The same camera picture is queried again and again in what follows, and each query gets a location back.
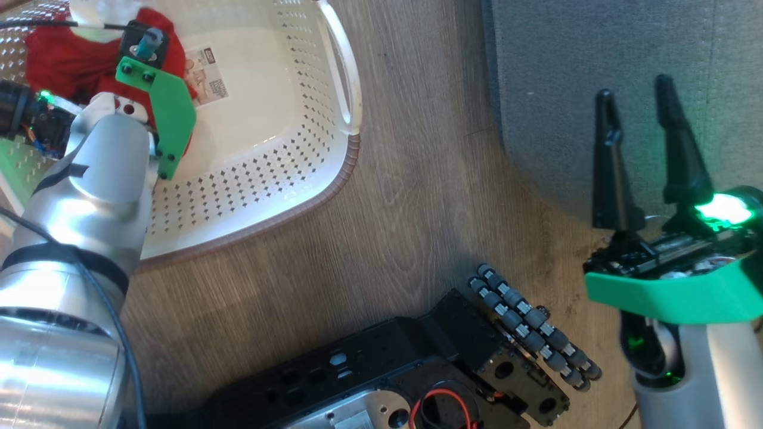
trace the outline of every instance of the green 3d-printed part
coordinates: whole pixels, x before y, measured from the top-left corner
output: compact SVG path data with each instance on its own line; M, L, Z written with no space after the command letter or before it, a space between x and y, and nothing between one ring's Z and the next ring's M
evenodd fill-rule
M130 57L117 66L117 81L148 92L159 135L159 177L170 180L196 126L196 109L188 87L178 76Z
M591 301L667 323L736 323L763 315L763 295L742 271L742 261L680 279L588 273L585 284Z

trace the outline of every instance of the white plastic basket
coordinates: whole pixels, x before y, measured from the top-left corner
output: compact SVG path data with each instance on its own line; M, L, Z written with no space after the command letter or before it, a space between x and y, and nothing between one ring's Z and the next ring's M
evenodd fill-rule
M175 178L154 189L144 265L264 231L341 189L358 156L362 102L353 52L326 0L143 3L175 23L186 52L213 50L228 92L198 109ZM65 10L66 1L38 0L2 16L49 18ZM24 81L28 32L0 31L0 77ZM40 159L29 150L22 162L34 188ZM11 203L23 205L8 181L0 182Z

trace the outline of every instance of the mounting hole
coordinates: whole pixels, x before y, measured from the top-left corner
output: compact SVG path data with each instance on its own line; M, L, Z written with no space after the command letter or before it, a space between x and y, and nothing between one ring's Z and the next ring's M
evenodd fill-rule
M321 384L322 382L326 381L327 376L328 374L325 369L316 368L310 371L310 374L307 375L307 381L310 384Z
M339 366L345 362L347 362L347 355L344 353L337 353L329 360L329 363L334 366Z
M553 411L554 408L556 408L556 399L548 398L540 403L538 411L540 411L540 414L548 414Z
M268 403L275 404L278 401L278 392L273 389L268 390Z
M285 385L295 384L299 378L299 373L295 369L287 369L281 374L281 382Z
M304 390L295 389L286 394L286 397L284 398L284 403L289 407L296 407L297 405L304 402L306 398L307 398L307 393L305 393Z
M408 424L408 411L405 411L403 408L393 411L392 414L389 415L387 423L392 429L400 429Z
M514 372L514 364L511 362L504 362L495 368L495 378L502 380L510 376Z

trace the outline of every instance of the gray roller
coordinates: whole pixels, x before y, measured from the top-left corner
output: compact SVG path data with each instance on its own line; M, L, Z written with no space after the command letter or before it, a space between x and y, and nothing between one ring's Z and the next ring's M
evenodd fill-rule
M570 342L569 338L567 338L567 336L559 329L554 329L551 335L546 338L546 341L549 342L549 346L551 346L552 349L560 351L564 350Z
M600 379L602 376L601 368L593 360L588 360L588 365L590 367L583 371L583 374L593 381Z
M469 279L469 288L474 293L479 293L479 291L481 291L483 288L487 288L487 287L488 287L487 283L483 282L482 280L480 280L480 279L478 279L476 277L472 277L471 279Z
M509 289L509 292L504 293L504 301L511 308L516 308L523 300L524 296L516 289Z
M574 366L575 368L580 368L588 361L588 356L585 355L583 350L578 349L575 347L575 352L572 354L572 356L567 356L567 362L570 362L571 366Z
M514 310L506 311L504 315L501 316L501 320L512 332L517 329L517 326L522 324L522 317L519 316Z
M577 390L578 392L585 393L585 392L588 392L589 390L591 390L591 382L589 382L588 379L583 378L583 383L582 384L574 385L572 387L574 387L575 390Z
M567 361L565 360L565 357L562 356L560 353L554 352L548 359L545 360L546 365L549 366L553 371L556 371L557 373L562 371L565 366L567 365Z
M493 290L497 290L498 286L500 285L508 285L508 282L506 282L506 279L504 279L503 276L500 276L498 274L494 274L492 276L486 277L488 284Z
M546 322L546 315L543 314L543 312L537 308L533 308L532 310L530 310L529 313L525 314L524 318L525 318L525 322L532 329L538 329L540 328L540 325Z
M482 277L487 278L488 276L486 276L486 274L488 274L488 272L495 274L495 269L486 263L483 263L482 265L477 267L477 274L479 274Z
M535 331L530 331L530 334L522 339L522 343L530 353L538 353L546 345L543 337Z
M575 387L583 381L583 376L577 370L572 369L566 376L562 375L562 379L565 380L565 383Z
M501 297L498 296L498 294L495 292L488 292L488 294L485 295L482 299L485 300L485 304L487 304L491 310L495 309L497 305L503 304L504 302L504 300L502 300Z

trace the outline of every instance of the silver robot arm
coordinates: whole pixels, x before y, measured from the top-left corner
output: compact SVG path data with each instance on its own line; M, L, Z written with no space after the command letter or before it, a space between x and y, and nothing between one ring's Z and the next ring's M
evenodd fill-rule
M659 323L655 332L661 376L637 363L632 377L644 429L763 427L763 354L750 324L678 325L678 340ZM666 374L675 384L660 385Z
M121 115L80 115L70 144L79 138L23 218L76 247L119 312L150 222L153 139ZM103 300L69 255L22 227L2 268L0 427L116 427L129 371Z

